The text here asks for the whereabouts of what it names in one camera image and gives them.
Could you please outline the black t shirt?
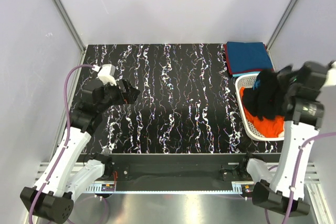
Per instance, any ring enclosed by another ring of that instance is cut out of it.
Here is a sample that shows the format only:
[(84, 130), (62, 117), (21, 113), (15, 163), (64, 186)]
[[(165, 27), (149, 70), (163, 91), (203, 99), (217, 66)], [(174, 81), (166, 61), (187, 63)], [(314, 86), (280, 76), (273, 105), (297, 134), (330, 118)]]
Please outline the black t shirt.
[(291, 73), (292, 65), (278, 72), (270, 69), (262, 70), (253, 86), (243, 91), (241, 100), (247, 111), (260, 120), (274, 120), (277, 116), (284, 116), (282, 106)]

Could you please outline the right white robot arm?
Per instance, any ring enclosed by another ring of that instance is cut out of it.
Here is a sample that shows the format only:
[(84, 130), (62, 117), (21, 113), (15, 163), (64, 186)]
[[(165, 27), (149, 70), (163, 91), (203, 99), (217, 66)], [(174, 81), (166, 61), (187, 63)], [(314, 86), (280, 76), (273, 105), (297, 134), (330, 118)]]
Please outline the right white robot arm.
[(260, 157), (249, 155), (238, 167), (239, 176), (255, 183), (255, 206), (290, 217), (305, 216), (310, 211), (304, 203), (304, 178), (309, 155), (324, 117), (324, 105), (317, 101), (321, 88), (335, 85), (335, 63), (321, 65), (307, 61), (292, 70), (287, 66), (276, 73), (276, 84), (283, 92), (284, 144), (275, 174)]

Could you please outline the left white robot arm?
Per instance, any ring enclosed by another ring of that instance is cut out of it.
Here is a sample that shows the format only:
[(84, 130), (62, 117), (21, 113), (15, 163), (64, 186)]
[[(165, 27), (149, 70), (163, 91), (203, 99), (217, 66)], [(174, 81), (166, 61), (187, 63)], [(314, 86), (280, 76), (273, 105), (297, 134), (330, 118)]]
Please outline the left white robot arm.
[(102, 122), (105, 111), (112, 106), (135, 104), (139, 94), (140, 90), (127, 79), (121, 79), (116, 84), (91, 80), (85, 85), (49, 165), (34, 186), (24, 187), (20, 194), (29, 212), (30, 223), (33, 216), (65, 223), (78, 197), (95, 180), (107, 180), (115, 174), (112, 158), (103, 154), (94, 155), (75, 175), (71, 172)]

